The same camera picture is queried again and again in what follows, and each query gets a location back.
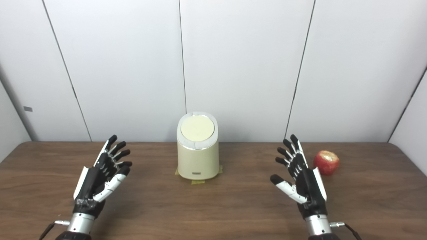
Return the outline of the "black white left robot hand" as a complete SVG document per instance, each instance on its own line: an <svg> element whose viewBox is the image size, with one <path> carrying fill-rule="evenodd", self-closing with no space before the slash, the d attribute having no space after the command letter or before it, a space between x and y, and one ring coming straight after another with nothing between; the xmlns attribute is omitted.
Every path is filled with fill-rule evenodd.
<svg viewBox="0 0 427 240"><path fill-rule="evenodd" d="M126 142L115 144L118 137L112 135L100 150L92 167L84 167L73 194L73 214L87 214L97 219L106 199L130 173L131 161L120 161L130 150L123 148Z"/></svg>

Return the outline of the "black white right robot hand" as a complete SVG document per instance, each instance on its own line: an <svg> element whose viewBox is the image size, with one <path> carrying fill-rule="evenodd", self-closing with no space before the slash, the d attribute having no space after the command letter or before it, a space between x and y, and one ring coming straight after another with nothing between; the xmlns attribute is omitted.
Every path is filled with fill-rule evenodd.
<svg viewBox="0 0 427 240"><path fill-rule="evenodd" d="M295 181L291 183L277 174L270 176L270 181L290 199L297 203L303 219L315 215L328 215L327 194L318 168L309 168L302 145L295 135L284 139L286 149L278 147L283 155L276 157L276 162L286 167Z"/></svg>

